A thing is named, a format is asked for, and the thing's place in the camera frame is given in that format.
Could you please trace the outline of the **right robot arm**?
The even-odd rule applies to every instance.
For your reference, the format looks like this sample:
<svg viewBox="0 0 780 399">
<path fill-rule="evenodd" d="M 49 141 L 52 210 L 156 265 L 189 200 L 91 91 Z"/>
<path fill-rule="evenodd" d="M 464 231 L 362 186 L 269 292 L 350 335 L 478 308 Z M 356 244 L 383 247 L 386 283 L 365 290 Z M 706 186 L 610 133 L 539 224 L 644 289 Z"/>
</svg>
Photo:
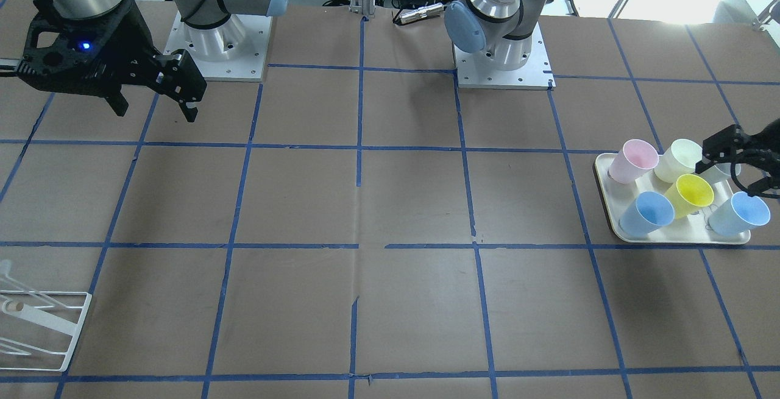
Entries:
<svg viewBox="0 0 780 399">
<path fill-rule="evenodd" d="M 145 86 L 197 118 L 207 82 L 200 64 L 250 54 L 242 16 L 282 16 L 289 0 L 174 0 L 186 46 L 162 52 L 135 0 L 34 0 L 23 54 L 12 71 L 40 91 L 101 97 L 117 116 L 126 85 Z"/>
</svg>

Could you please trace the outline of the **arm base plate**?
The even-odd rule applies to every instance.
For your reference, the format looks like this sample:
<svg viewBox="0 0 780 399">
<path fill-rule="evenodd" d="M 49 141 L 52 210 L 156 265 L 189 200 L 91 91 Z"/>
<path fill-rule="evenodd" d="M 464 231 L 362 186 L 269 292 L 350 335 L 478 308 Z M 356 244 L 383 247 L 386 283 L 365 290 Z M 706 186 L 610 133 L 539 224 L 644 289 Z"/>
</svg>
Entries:
<svg viewBox="0 0 780 399">
<path fill-rule="evenodd" d="M 273 21 L 233 14 L 219 27 L 197 29 L 176 14 L 164 50 L 188 51 L 207 82 L 262 82 Z"/>
<path fill-rule="evenodd" d="M 452 46 L 452 52 L 461 88 L 547 90 L 555 87 L 539 24 L 524 39 L 500 38 L 490 48 L 476 53 Z"/>
</svg>

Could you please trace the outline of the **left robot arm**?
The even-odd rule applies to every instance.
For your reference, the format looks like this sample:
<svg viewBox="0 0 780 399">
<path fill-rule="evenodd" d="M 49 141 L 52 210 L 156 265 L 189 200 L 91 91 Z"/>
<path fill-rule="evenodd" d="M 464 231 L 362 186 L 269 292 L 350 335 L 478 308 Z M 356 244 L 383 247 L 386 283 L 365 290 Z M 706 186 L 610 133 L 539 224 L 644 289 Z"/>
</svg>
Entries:
<svg viewBox="0 0 780 399">
<path fill-rule="evenodd" d="M 538 19 L 548 0 L 455 0 L 445 8 L 463 88 L 550 89 Z M 779 124 L 746 133 L 734 124 L 704 140 L 694 156 L 696 172 L 721 164 L 749 196 L 772 197 L 778 189 Z"/>
</svg>

